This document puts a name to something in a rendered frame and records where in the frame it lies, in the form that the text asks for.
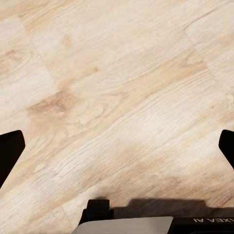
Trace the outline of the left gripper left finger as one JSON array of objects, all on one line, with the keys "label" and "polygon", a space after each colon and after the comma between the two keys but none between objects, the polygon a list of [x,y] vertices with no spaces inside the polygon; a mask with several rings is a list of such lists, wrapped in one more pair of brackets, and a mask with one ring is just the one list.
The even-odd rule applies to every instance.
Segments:
[{"label": "left gripper left finger", "polygon": [[0,188],[25,149],[22,130],[0,135]]}]

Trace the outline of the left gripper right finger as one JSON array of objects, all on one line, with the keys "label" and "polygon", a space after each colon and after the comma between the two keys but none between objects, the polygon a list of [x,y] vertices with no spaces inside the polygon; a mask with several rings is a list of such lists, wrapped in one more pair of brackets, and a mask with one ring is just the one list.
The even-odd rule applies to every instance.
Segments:
[{"label": "left gripper right finger", "polygon": [[219,139],[218,147],[234,169],[234,132],[223,130]]}]

